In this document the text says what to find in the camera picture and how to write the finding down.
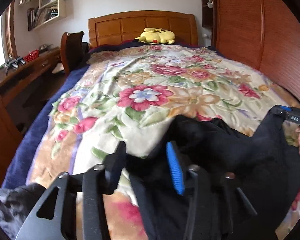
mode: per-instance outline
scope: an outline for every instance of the floral blanket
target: floral blanket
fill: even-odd
[[[218,117],[251,136],[272,106],[288,105],[260,72],[206,48],[144,45],[94,53],[87,63],[84,76],[53,104],[28,182],[48,187],[61,171],[85,172],[119,140],[128,153],[144,157],[178,114]],[[288,143],[297,146],[295,125],[284,128]],[[104,200],[113,240],[147,239],[126,171],[116,194]],[[300,192],[277,229],[280,239],[299,217]]]

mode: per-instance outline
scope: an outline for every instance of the pikachu plush toy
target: pikachu plush toy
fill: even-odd
[[[159,43],[174,43],[175,35],[171,31],[163,29],[145,28],[140,37],[135,38],[132,42],[142,41],[144,43],[159,44]]]

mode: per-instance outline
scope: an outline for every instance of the white wall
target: white wall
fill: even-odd
[[[18,12],[15,12],[15,20],[17,13],[22,13],[22,17],[24,18],[23,20],[19,19],[18,22],[15,22],[15,36],[18,52],[28,51],[29,48],[32,48],[34,45],[44,43],[53,43],[55,46],[59,46],[61,36],[64,32],[84,31],[85,36],[83,40],[89,41],[89,18],[135,10],[165,10],[194,14],[198,26],[199,43],[204,44],[201,28],[201,0],[66,0],[66,10],[67,17],[65,19],[30,33],[27,31],[24,12],[20,9]]]

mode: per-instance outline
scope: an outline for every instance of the wooden desk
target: wooden desk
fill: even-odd
[[[27,85],[52,70],[59,62],[61,62],[60,49],[56,48],[19,67],[16,71],[11,71],[7,78],[0,82],[0,186],[22,140],[21,133],[15,127],[5,107]]]

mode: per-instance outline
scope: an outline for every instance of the red plastic basket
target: red plastic basket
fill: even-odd
[[[27,56],[25,56],[23,59],[26,61],[26,62],[30,62],[30,61],[33,61],[35,60],[37,57],[39,57],[39,50],[36,49],[34,51],[31,51]]]

